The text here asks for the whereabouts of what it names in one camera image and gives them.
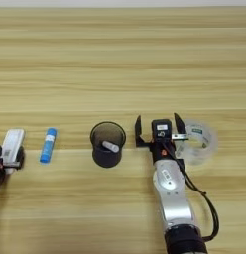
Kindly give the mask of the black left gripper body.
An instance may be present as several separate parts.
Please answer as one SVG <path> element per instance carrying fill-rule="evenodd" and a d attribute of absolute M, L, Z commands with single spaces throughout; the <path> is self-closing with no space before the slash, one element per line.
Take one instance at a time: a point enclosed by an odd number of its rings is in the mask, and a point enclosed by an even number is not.
<path fill-rule="evenodd" d="M 21 168 L 22 166 L 20 162 L 4 163 L 3 161 L 0 161 L 0 187 L 9 175 Z"/>

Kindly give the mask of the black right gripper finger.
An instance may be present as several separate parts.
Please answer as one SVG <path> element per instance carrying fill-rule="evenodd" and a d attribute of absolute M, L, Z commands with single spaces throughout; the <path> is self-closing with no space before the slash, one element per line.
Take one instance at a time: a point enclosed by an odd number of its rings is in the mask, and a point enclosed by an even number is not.
<path fill-rule="evenodd" d="M 175 113 L 175 122 L 176 122 L 176 127 L 177 127 L 177 131 L 179 134 L 185 134 L 186 133 L 186 129 L 185 129 L 185 124 L 182 121 L 182 119 L 180 118 L 180 116 Z"/>
<path fill-rule="evenodd" d="M 141 116 L 138 116 L 136 123 L 135 123 L 135 143 L 136 143 L 136 146 L 139 148 L 149 147 L 150 143 L 145 142 L 142 139 L 141 135 L 142 135 Z"/>

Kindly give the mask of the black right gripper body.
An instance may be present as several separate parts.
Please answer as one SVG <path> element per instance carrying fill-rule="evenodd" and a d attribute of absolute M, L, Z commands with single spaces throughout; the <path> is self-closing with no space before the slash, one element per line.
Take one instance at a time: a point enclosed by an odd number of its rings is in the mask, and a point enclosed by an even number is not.
<path fill-rule="evenodd" d="M 176 141 L 188 140 L 188 134 L 171 134 L 155 136 L 150 142 L 145 142 L 144 147 L 148 147 L 152 153 L 153 163 L 160 160 L 176 160 Z"/>

